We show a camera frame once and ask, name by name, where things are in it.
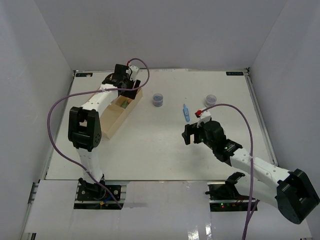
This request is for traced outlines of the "green correction tape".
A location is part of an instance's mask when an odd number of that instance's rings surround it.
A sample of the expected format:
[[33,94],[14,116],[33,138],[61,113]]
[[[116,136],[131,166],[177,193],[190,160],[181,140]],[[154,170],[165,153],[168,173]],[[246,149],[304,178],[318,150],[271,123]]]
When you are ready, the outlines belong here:
[[128,100],[125,100],[125,101],[122,103],[121,107],[122,107],[123,109],[126,109],[128,105],[129,105]]

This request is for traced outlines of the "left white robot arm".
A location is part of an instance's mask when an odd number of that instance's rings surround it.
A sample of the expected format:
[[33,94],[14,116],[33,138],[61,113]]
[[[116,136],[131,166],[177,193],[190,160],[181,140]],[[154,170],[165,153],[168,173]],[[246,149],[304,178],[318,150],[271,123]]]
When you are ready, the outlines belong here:
[[80,107],[72,107],[68,119],[68,140],[72,142],[85,167],[83,180],[91,184],[88,193],[99,200],[105,196],[106,187],[99,182],[104,174],[95,148],[102,139],[100,117],[107,107],[119,96],[134,100],[141,81],[137,79],[140,69],[134,65],[116,64],[114,72],[101,83],[99,92],[94,93]]

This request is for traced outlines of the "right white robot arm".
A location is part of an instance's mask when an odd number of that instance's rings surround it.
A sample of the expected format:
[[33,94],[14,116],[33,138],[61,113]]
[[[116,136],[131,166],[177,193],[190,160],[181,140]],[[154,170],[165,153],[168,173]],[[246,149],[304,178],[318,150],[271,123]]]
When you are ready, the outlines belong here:
[[250,153],[228,139],[217,121],[187,124],[181,134],[186,145],[205,144],[222,163],[238,169],[227,178],[226,195],[236,200],[252,196],[276,209],[291,223],[300,224],[320,203],[320,198],[307,174],[296,169],[280,168]]

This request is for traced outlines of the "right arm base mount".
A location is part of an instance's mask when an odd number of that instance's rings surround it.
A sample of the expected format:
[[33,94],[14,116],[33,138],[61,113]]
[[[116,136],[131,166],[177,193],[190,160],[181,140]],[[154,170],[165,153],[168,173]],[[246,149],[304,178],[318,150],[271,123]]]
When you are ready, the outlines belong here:
[[212,182],[207,184],[204,193],[209,197],[209,207],[212,213],[246,212],[249,205],[249,194],[241,195],[236,190],[236,184],[244,173],[235,172],[221,183]]

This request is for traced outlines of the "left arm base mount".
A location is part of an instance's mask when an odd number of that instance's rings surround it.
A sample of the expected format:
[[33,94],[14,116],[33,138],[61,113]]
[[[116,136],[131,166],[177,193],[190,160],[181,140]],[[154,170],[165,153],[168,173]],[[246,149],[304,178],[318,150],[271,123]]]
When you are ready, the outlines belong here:
[[106,184],[104,179],[96,183],[89,183],[82,177],[78,179],[73,208],[76,210],[121,210],[122,186],[119,184]]

